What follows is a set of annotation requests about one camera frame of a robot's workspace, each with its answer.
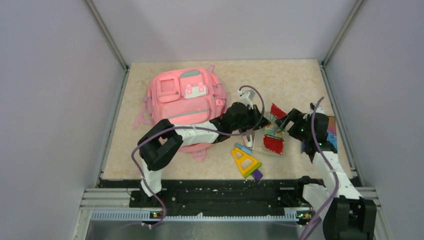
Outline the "colourful thin book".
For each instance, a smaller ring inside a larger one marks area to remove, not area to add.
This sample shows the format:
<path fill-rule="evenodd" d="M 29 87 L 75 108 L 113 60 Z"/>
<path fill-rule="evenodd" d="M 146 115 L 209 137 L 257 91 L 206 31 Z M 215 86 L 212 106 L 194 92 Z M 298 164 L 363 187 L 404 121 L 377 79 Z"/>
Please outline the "colourful thin book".
<path fill-rule="evenodd" d="M 316 113 L 313 122 L 315 138 L 323 151 L 338 152 L 336 120 L 333 116 L 323 113 Z M 313 139 L 312 116 L 306 117 L 301 128 L 303 139 L 301 140 L 300 152 L 307 155 L 314 155 L 318 152 L 317 145 Z"/>

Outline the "pink student backpack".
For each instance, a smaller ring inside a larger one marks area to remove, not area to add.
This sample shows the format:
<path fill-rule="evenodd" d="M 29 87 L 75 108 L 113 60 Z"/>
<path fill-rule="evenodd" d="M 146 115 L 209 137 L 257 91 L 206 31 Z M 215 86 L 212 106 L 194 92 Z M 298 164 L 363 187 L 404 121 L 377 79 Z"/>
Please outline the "pink student backpack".
<path fill-rule="evenodd" d="M 149 83 L 133 129 L 153 127 L 162 119 L 172 124 L 201 124 L 227 109 L 227 91 L 221 79 L 208 68 L 192 67 L 162 72 Z"/>

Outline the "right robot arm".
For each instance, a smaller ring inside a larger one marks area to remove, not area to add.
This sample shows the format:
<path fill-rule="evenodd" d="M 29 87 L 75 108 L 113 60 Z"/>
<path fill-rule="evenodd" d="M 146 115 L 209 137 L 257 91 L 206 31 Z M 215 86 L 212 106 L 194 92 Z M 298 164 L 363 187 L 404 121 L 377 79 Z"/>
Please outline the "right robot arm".
<path fill-rule="evenodd" d="M 280 132 L 290 122 L 293 124 L 286 133 L 303 144 L 304 153 L 323 181 L 322 185 L 306 183 L 293 192 L 297 205 L 310 204 L 315 209 L 300 238 L 307 239 L 316 222 L 321 222 L 326 240 L 372 240 L 377 206 L 363 197 L 344 171 L 336 147 L 328 140 L 329 116 L 314 106 L 309 113 L 293 108 L 275 121 Z"/>

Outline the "red keyboard booklet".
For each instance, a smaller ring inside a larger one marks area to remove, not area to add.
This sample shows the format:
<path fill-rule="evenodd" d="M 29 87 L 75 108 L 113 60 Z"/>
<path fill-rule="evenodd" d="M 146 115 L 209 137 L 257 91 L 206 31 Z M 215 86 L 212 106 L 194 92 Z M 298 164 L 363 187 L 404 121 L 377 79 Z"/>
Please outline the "red keyboard booklet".
<path fill-rule="evenodd" d="M 267 151 L 277 155 L 284 152 L 284 135 L 285 131 L 280 128 L 278 120 L 287 116 L 287 113 L 272 103 L 269 111 L 268 119 L 270 123 L 263 129 L 263 146 Z"/>

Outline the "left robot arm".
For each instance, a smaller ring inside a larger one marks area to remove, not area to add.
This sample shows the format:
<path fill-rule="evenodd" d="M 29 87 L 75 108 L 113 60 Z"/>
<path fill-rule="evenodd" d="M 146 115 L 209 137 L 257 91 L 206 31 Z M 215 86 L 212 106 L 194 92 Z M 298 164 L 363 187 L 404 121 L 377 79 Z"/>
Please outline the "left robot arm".
<path fill-rule="evenodd" d="M 264 114 L 256 105 L 235 102 L 222 115 L 203 123 L 178 125 L 169 119 L 160 120 L 131 153 L 133 159 L 135 154 L 141 157 L 141 163 L 136 163 L 141 174 L 141 200 L 149 207 L 160 202 L 162 169 L 182 147 L 217 144 L 232 136 L 248 135 L 270 124 Z"/>

